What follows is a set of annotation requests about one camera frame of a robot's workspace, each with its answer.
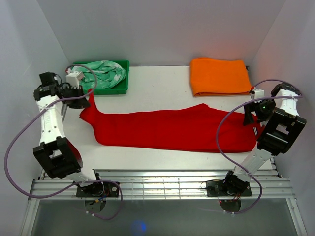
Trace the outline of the red trousers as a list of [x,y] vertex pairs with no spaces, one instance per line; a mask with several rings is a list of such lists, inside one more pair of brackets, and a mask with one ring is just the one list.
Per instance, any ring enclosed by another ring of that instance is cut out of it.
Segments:
[[102,113],[92,95],[89,104],[79,117],[92,127],[96,141],[104,146],[243,153],[254,148],[261,130],[258,123],[244,126],[244,115],[237,112],[220,124],[227,112],[204,103],[181,110],[129,114]]

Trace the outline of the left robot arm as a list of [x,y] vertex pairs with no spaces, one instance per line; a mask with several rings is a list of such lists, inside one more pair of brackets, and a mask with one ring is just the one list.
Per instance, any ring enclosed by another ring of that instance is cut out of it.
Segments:
[[33,96],[39,110],[41,138],[33,154],[50,178],[68,177],[78,186],[78,190],[88,197],[98,197],[104,193],[104,184],[99,174],[93,170],[84,171],[83,161],[77,148],[65,136],[63,129],[63,108],[83,109],[89,107],[79,84],[83,78],[80,71],[70,72],[65,82],[58,82],[57,75],[45,72],[39,75],[41,85]]

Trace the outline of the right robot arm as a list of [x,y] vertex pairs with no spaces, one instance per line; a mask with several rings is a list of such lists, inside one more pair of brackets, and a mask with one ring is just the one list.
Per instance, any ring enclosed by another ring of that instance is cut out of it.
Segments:
[[227,195],[241,195],[246,191],[254,173],[267,160],[286,153],[307,123],[297,112],[297,100],[302,94],[290,83],[279,82],[269,97],[263,90],[253,87],[250,96],[251,101],[242,105],[243,124],[258,123],[261,130],[253,150],[223,180],[222,189]]

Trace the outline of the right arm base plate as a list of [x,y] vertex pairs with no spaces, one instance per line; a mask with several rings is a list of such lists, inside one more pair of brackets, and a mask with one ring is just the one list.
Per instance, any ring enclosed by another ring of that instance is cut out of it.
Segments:
[[206,182],[206,190],[208,197],[249,197],[252,196],[252,190],[248,185],[244,191],[224,180],[209,180]]

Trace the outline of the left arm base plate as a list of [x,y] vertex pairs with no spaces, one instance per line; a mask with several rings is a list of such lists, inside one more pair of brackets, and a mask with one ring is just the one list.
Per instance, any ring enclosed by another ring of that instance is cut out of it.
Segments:
[[119,182],[116,184],[108,181],[103,182],[95,182],[88,186],[81,187],[80,185],[77,186],[76,197],[94,197],[94,198],[101,198],[101,197],[118,197],[119,190],[117,187]]

